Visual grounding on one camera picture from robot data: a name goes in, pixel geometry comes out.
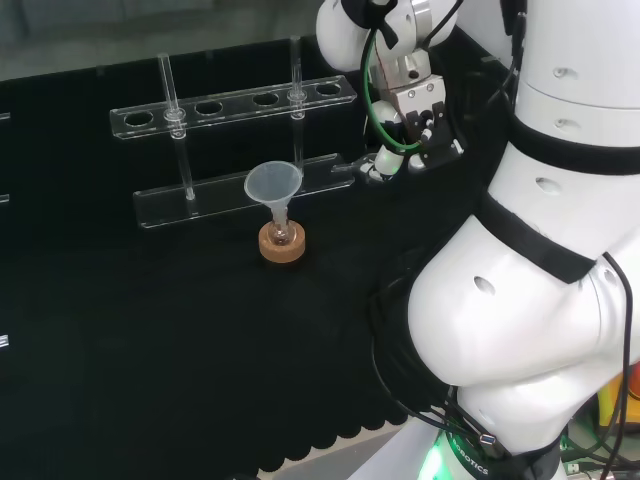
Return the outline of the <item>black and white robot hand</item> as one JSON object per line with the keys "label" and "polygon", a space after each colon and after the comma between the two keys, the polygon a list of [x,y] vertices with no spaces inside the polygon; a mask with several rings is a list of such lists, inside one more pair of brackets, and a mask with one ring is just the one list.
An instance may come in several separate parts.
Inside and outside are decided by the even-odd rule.
{"label": "black and white robot hand", "polygon": [[388,101],[375,101],[372,107],[377,123],[369,120],[368,135],[371,139],[378,140],[381,146],[370,162],[367,175],[376,181],[390,180],[400,171],[405,162],[408,163],[407,168],[410,173],[425,171],[425,157],[422,153],[411,156],[398,155],[387,148],[381,140],[381,131],[384,131],[392,140],[400,144],[410,144],[408,131],[401,115]]}

